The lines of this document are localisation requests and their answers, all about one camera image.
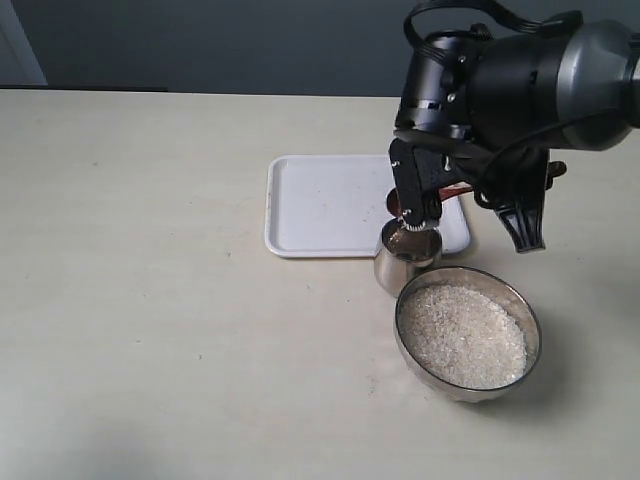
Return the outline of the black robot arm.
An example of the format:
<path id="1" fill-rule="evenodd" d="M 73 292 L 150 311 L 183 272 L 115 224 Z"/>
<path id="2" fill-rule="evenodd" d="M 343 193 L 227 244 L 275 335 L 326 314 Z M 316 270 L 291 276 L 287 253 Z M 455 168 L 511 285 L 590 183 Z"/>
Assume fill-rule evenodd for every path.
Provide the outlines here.
<path id="1" fill-rule="evenodd" d="M 639 36 L 619 22 L 491 38 L 483 26 L 433 33 L 438 63 L 414 54 L 389 148 L 399 216 L 435 227 L 442 189 L 465 183 L 520 253 L 544 246 L 554 150 L 604 151 L 639 126 Z"/>

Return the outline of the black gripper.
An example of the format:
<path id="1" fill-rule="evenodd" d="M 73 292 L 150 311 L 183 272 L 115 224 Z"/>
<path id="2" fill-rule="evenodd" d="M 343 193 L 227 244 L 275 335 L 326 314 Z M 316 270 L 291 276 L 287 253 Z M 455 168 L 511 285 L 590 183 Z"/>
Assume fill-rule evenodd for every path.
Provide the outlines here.
<path id="1" fill-rule="evenodd" d="M 533 131 L 491 150 L 461 138 L 396 129 L 388 153 L 400 220 L 413 232 L 437 228 L 439 190 L 466 182 L 476 204 L 496 214 L 518 253 L 543 250 L 548 133 Z"/>

